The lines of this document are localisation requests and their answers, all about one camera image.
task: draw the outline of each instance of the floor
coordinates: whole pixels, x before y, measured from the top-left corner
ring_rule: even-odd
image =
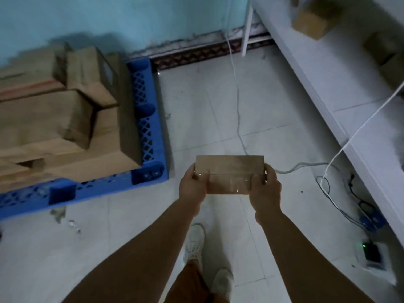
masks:
[[[234,56],[240,81],[240,134],[251,155],[288,170],[301,161],[328,161],[338,145],[276,46]],[[0,301],[59,303],[97,264],[150,225],[178,196],[179,180],[200,154],[238,154],[236,84],[225,56],[163,71],[158,76],[172,159],[162,184],[117,193],[68,207],[81,234],[57,224],[49,212],[3,221]],[[336,162],[350,170],[343,156]],[[399,302],[392,286],[361,269],[354,245],[364,234],[323,196],[314,177],[324,167],[280,175],[282,210],[320,252],[376,303]],[[352,215],[341,175],[328,175],[331,196]],[[204,276],[230,267],[233,303],[290,302],[254,210],[245,196],[212,196],[195,222],[206,231]],[[179,256],[164,298],[183,267]]]

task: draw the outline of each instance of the white shipping label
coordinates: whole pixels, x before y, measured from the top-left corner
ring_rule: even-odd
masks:
[[[107,76],[108,82],[111,85],[114,85],[114,72],[106,60],[104,60],[103,67],[104,67],[104,72],[105,72],[105,75]]]

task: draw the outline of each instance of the shoe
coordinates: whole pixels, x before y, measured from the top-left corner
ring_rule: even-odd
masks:
[[[212,283],[212,293],[225,298],[228,302],[231,299],[231,292],[233,291],[234,279],[233,275],[227,269],[220,269]]]
[[[191,225],[185,239],[184,262],[194,259],[198,262],[199,269],[202,272],[202,249],[205,241],[205,231],[200,224]]]

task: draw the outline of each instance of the blue plastic pallet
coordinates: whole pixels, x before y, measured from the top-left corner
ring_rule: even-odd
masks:
[[[83,183],[58,178],[0,194],[0,220],[168,180],[150,60],[134,60],[128,68],[132,73],[134,114],[143,150],[142,168]]]

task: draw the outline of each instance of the teal wall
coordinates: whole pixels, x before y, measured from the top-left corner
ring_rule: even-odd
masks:
[[[67,40],[73,48],[133,52],[224,28],[228,0],[0,0],[0,63],[18,51]],[[231,0],[230,29],[247,0]]]

